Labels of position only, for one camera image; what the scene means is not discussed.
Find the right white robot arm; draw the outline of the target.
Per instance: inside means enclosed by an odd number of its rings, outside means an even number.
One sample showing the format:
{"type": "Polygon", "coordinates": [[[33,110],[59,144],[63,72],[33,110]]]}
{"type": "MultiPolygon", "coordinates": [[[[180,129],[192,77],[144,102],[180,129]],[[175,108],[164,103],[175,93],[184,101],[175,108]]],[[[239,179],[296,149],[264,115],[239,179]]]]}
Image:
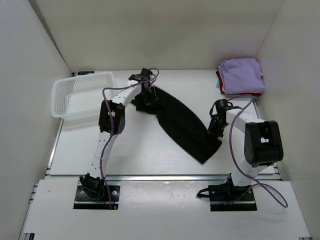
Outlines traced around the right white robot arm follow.
{"type": "Polygon", "coordinates": [[[228,176],[224,195],[229,200],[236,200],[242,195],[242,188],[250,186],[260,172],[283,159],[279,125],[273,120],[254,117],[226,99],[215,101],[209,114],[211,120],[207,132],[210,137],[221,140],[224,129],[230,126],[229,150],[236,170],[228,176]],[[244,134],[244,160],[240,164],[235,159],[232,147],[233,128],[244,134]]]}

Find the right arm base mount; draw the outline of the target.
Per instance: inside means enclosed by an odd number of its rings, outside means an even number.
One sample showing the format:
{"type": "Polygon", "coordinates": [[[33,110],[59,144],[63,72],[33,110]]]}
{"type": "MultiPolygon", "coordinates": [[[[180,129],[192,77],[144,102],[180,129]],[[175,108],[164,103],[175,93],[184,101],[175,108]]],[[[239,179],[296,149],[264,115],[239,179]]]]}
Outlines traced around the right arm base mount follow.
{"type": "Polygon", "coordinates": [[[252,212],[257,204],[252,186],[235,186],[230,176],[226,182],[208,185],[196,197],[209,199],[211,212],[252,212]]]}

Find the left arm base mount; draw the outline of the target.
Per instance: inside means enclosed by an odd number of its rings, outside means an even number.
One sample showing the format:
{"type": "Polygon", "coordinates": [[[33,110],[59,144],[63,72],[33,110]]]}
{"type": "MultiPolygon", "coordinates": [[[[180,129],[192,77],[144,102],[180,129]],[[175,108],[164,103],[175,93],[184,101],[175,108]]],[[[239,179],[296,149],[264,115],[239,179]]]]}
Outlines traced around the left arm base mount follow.
{"type": "Polygon", "coordinates": [[[118,210],[121,193],[121,185],[112,183],[109,185],[109,198],[107,189],[104,188],[98,194],[85,189],[78,181],[73,209],[76,210],[118,210]]]}

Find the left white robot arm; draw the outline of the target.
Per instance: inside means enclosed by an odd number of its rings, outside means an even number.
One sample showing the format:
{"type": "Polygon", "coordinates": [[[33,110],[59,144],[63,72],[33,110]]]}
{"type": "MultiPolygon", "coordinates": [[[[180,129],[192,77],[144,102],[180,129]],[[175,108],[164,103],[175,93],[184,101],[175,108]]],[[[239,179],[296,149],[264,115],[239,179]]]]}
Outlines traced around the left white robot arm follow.
{"type": "Polygon", "coordinates": [[[157,68],[143,68],[139,74],[131,75],[125,86],[105,87],[102,90],[98,144],[89,170],[79,178],[86,194],[94,200],[111,195],[104,169],[118,135],[125,128],[127,106],[136,97],[152,95],[153,83],[159,73],[157,68]]]}

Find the black t shirt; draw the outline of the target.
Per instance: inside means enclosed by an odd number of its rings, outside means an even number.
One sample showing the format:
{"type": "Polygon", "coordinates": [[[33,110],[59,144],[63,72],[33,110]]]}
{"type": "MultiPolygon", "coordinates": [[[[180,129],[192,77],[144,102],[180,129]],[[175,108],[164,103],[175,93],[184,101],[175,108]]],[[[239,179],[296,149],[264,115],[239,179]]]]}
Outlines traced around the black t shirt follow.
{"type": "Polygon", "coordinates": [[[158,87],[137,95],[131,103],[139,112],[155,115],[167,135],[184,151],[204,164],[222,145],[208,134],[197,115],[174,96],[158,87]]]}

